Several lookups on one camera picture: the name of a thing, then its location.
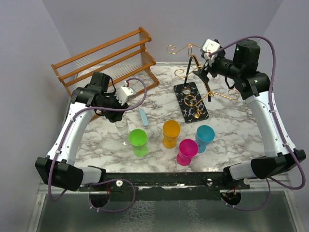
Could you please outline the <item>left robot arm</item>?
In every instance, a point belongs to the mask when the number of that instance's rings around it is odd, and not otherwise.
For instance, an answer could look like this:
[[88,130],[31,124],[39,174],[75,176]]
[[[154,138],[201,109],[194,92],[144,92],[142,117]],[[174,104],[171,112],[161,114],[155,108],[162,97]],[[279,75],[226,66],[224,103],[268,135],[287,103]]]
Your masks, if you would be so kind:
[[127,103],[120,103],[116,92],[108,92],[112,78],[102,72],[94,72],[85,87],[72,92],[69,113],[65,124],[46,157],[38,157],[35,168],[43,183],[65,190],[76,191],[81,185],[90,184],[100,191],[107,179],[99,168],[78,168],[75,164],[77,149],[84,131],[100,110],[101,116],[111,123],[121,121]]

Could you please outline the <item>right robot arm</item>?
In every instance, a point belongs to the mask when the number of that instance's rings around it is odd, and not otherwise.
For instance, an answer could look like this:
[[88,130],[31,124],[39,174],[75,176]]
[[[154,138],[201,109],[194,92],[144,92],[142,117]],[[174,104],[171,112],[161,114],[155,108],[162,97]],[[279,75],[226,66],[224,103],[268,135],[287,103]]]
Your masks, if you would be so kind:
[[306,158],[304,150],[296,149],[277,111],[270,78],[259,72],[260,46],[254,40],[236,43],[234,57],[225,57],[225,50],[217,40],[207,39],[201,47],[204,66],[194,73],[205,83],[207,75],[230,78],[236,90],[250,108],[264,144],[265,156],[224,168],[222,184],[233,189],[244,178],[270,178],[287,172]]

